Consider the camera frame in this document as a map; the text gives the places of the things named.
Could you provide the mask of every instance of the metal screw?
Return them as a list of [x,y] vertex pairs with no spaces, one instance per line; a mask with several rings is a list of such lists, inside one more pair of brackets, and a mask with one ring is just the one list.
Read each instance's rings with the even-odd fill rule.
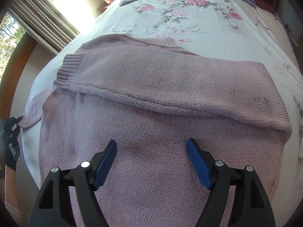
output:
[[58,170],[59,170],[59,168],[56,167],[56,166],[54,166],[54,167],[51,169],[51,172],[52,172],[52,173],[56,173]]
[[86,167],[88,167],[89,165],[90,165],[90,163],[89,163],[88,161],[84,161],[84,162],[81,163],[81,166],[82,166],[83,168],[86,168]]
[[217,160],[215,164],[216,164],[216,166],[223,166],[224,165],[223,161],[220,161],[220,160]]
[[247,169],[249,172],[254,171],[254,168],[253,168],[252,166],[247,166],[246,169]]

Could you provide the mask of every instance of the green foliage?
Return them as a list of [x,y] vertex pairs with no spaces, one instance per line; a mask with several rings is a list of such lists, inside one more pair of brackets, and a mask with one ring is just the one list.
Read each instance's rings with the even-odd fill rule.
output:
[[7,13],[0,24],[0,81],[8,61],[24,33],[24,29]]

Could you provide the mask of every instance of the gloved hand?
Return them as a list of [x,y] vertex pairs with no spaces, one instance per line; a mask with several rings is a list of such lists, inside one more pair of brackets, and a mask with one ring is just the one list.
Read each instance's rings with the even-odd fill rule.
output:
[[12,128],[21,119],[22,117],[18,119],[12,117],[6,122],[0,120],[0,126],[2,129],[0,133],[0,137],[3,141],[4,152],[5,152],[4,163],[14,171],[16,171],[17,159],[19,158],[20,155],[20,147],[17,140],[20,133],[20,126],[17,125],[17,127],[14,130],[12,130]]

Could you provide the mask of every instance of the bed sheet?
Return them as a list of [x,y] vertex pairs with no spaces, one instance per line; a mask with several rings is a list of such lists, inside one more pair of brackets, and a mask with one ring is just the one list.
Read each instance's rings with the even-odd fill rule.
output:
[[[271,13],[240,0],[138,0],[123,7],[119,2],[115,0],[96,19],[93,28],[78,35],[41,71],[29,101],[52,84],[66,54],[108,33],[141,38],[168,36],[183,48],[205,57],[263,63],[285,103],[292,126],[292,136],[283,148],[281,176],[272,202],[277,227],[283,226],[292,214],[291,211],[282,214],[285,206],[291,205],[291,209],[298,205],[291,192],[295,180],[300,178],[296,173],[303,130],[300,113],[303,113],[303,79],[283,25]],[[40,125],[39,122],[22,131],[25,161],[39,187]]]

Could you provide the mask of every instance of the blue rubber tip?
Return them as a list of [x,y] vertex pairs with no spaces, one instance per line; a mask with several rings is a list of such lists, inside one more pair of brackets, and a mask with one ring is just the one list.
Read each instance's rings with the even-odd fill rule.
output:
[[192,163],[192,166],[194,167],[200,183],[207,189],[210,189],[212,182],[210,181],[209,168],[205,164],[198,149],[191,140],[188,140],[186,143],[186,153]]
[[103,159],[101,160],[97,169],[95,170],[94,183],[92,185],[94,191],[97,191],[101,186],[104,185],[109,170],[111,169],[113,162],[115,160],[116,154],[117,154],[117,143],[113,141],[109,145],[105,155],[103,156]]

